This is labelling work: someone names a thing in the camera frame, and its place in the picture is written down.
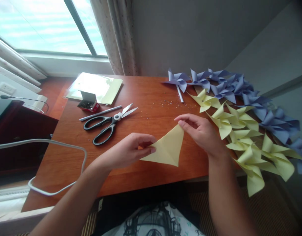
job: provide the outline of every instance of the window sill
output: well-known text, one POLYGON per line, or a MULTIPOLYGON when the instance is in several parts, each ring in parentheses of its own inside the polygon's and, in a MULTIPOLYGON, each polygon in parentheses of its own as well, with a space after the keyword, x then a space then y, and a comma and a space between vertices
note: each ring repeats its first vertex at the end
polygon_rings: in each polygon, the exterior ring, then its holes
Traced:
POLYGON ((108 58, 62 56, 38 53, 20 53, 27 60, 44 70, 48 76, 76 77, 82 72, 114 74, 108 58))

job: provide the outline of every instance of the small box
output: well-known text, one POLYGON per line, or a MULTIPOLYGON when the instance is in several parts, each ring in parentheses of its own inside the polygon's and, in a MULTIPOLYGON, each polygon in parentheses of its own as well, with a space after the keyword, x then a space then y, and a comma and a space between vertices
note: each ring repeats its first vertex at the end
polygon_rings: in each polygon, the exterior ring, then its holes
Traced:
POLYGON ((80 92, 82 95, 82 101, 79 103, 78 108, 88 110, 90 112, 96 112, 99 108, 99 104, 96 101, 95 94, 83 91, 80 92))

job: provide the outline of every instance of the black scissors handle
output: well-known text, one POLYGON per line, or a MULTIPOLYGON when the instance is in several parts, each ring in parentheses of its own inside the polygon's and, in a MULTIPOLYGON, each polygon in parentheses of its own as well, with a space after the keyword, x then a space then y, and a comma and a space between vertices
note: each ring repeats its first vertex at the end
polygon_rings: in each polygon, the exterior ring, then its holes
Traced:
POLYGON ((95 127, 99 127, 99 126, 102 126, 103 124, 105 124, 106 122, 109 122, 112 120, 112 117, 109 117, 109 116, 96 116, 92 119, 89 119, 85 124, 84 124, 84 129, 85 130, 89 130, 89 129, 93 129, 95 127), (97 120, 97 119, 102 119, 100 122, 98 122, 97 124, 95 125, 92 125, 92 126, 88 126, 88 124, 93 121, 93 120, 97 120))
POLYGON ((93 144, 94 145, 102 145, 104 143, 106 143, 113 135, 114 131, 115 131, 115 128, 116 128, 116 123, 117 123, 117 120, 115 120, 113 117, 111 117, 112 119, 112 123, 109 125, 109 127, 105 128, 105 129, 102 129, 101 132, 98 134, 98 136, 96 136, 94 139, 93 139, 93 144), (108 130, 111 130, 111 134, 108 136, 108 138, 103 141, 103 142, 100 142, 98 143, 98 139, 103 136, 108 130))

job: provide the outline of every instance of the window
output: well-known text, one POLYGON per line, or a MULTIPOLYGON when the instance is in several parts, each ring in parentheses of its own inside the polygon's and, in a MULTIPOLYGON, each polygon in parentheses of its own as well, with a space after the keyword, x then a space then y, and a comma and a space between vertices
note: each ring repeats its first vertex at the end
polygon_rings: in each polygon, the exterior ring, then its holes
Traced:
POLYGON ((0 39, 18 52, 107 56, 90 0, 0 0, 0 39))

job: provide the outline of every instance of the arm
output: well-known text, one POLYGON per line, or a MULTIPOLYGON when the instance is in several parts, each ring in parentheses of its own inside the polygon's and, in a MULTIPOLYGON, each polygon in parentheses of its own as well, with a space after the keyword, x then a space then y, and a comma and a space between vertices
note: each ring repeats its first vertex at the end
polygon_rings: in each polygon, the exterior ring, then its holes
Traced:
POLYGON ((232 158, 211 123, 193 114, 175 120, 208 154, 209 208, 218 235, 257 235, 236 181, 232 158))
POLYGON ((147 147, 155 142, 152 135, 132 133, 100 155, 30 235, 81 235, 93 202, 110 171, 129 166, 155 152, 154 147, 147 147))

